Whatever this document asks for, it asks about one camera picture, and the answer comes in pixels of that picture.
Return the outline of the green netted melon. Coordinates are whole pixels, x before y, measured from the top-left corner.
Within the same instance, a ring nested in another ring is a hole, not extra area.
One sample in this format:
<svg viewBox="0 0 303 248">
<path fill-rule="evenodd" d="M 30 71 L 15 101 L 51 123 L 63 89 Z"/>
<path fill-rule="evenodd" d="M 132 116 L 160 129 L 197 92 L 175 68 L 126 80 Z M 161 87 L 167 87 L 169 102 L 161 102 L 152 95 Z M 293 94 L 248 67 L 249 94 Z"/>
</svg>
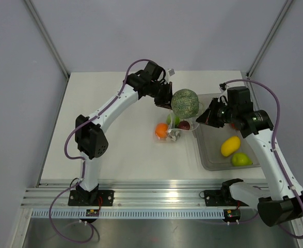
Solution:
<svg viewBox="0 0 303 248">
<path fill-rule="evenodd" d="M 199 101 L 198 95 L 190 89 L 176 91 L 171 99 L 173 113 L 181 119 L 197 117 L 204 110 L 204 104 Z"/>
</svg>

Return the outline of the dark red passion fruit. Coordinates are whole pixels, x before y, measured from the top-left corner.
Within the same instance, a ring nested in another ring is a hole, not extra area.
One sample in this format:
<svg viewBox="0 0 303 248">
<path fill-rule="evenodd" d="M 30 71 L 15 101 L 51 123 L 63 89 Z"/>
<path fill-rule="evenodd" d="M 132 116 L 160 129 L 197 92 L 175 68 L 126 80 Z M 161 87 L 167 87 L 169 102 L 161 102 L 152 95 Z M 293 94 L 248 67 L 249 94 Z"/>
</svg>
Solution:
<svg viewBox="0 0 303 248">
<path fill-rule="evenodd" d="M 182 130 L 190 130 L 190 123 L 186 120 L 182 120 L 179 122 L 178 128 Z"/>
</svg>

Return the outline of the orange fruit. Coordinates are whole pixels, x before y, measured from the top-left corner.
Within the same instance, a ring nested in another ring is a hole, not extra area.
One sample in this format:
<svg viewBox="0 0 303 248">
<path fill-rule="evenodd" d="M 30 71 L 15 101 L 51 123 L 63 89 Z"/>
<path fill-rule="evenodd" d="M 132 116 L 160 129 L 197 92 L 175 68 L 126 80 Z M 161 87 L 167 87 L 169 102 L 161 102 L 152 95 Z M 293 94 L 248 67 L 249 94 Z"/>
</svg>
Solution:
<svg viewBox="0 0 303 248">
<path fill-rule="evenodd" d="M 155 128 L 155 135 L 158 138 L 164 139 L 167 137 L 168 125 L 166 123 L 158 123 Z"/>
</svg>

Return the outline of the clear zip top bag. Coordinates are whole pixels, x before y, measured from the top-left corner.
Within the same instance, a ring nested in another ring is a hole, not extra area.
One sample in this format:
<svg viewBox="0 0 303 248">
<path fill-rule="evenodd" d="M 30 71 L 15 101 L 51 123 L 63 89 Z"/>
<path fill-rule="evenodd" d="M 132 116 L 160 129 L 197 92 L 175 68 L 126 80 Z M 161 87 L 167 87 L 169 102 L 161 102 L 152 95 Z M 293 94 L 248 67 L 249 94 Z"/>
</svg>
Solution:
<svg viewBox="0 0 303 248">
<path fill-rule="evenodd" d="M 161 142 L 161 143 L 177 142 L 181 138 L 181 136 L 183 136 L 183 133 L 193 132 L 199 127 L 199 124 L 196 122 L 197 117 L 190 118 L 190 119 L 180 119 L 181 121 L 186 120 L 190 123 L 190 130 L 179 129 L 178 126 L 175 126 L 174 124 L 171 123 L 170 125 L 168 125 L 167 137 L 164 139 L 158 138 L 155 135 L 156 125 L 161 122 L 166 123 L 166 119 L 169 114 L 171 115 L 172 118 L 175 116 L 175 114 L 172 111 L 170 111 L 166 114 L 161 114 L 160 117 L 156 118 L 156 121 L 154 124 L 154 129 L 153 129 L 153 138 L 157 142 Z"/>
</svg>

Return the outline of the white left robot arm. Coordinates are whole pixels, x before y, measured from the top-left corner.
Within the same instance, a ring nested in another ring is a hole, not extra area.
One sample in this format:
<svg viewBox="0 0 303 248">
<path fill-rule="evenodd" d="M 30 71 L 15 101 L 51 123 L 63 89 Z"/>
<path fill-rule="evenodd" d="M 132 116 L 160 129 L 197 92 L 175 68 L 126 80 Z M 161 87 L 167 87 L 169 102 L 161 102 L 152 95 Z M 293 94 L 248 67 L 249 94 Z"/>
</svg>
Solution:
<svg viewBox="0 0 303 248">
<path fill-rule="evenodd" d="M 142 97 L 153 98 L 154 104 L 170 108 L 172 98 L 173 72 L 165 70 L 151 60 L 144 69 L 135 73 L 127 72 L 119 91 L 100 109 L 85 117 L 76 119 L 75 142 L 82 161 L 82 181 L 76 187 L 79 199 L 87 206 L 97 199 L 100 173 L 100 157 L 108 149 L 105 136 L 111 124 L 132 104 Z"/>
</svg>

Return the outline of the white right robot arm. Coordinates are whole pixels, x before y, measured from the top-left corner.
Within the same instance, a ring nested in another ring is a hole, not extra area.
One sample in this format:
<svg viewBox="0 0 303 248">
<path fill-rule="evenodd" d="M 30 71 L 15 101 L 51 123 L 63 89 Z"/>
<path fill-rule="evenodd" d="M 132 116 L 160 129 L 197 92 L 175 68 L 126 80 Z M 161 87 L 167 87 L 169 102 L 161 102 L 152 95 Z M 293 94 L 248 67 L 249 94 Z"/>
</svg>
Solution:
<svg viewBox="0 0 303 248">
<path fill-rule="evenodd" d="M 197 122 L 214 128 L 234 124 L 256 155 L 268 183 L 268 191 L 258 190 L 241 179 L 222 184 L 221 201 L 240 201 L 258 211 L 269 227 L 303 217 L 303 187 L 292 174 L 275 138 L 275 127 L 264 110 L 254 110 L 245 86 L 231 87 L 213 98 Z"/>
</svg>

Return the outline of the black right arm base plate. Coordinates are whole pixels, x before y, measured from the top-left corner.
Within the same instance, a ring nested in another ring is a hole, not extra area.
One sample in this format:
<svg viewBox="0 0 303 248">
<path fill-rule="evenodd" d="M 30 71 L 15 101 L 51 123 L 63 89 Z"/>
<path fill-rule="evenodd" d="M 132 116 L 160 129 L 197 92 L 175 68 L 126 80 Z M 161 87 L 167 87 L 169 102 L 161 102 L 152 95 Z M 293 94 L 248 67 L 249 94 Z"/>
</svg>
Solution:
<svg viewBox="0 0 303 248">
<path fill-rule="evenodd" d="M 207 207 L 240 207 L 239 201 L 226 199 L 220 190 L 204 190 L 199 193 Z"/>
</svg>

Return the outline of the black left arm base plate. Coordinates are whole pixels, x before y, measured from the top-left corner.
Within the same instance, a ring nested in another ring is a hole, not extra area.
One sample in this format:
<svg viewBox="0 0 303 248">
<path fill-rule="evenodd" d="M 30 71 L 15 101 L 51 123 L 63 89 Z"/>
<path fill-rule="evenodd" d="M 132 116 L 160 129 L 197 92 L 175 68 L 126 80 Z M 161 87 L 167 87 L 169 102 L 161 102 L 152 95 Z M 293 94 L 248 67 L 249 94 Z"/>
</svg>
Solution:
<svg viewBox="0 0 303 248">
<path fill-rule="evenodd" d="M 97 190 L 87 193 L 72 190 L 70 191 L 68 205 L 73 207 L 111 207 L 114 202 L 114 193 L 113 190 Z"/>
</svg>

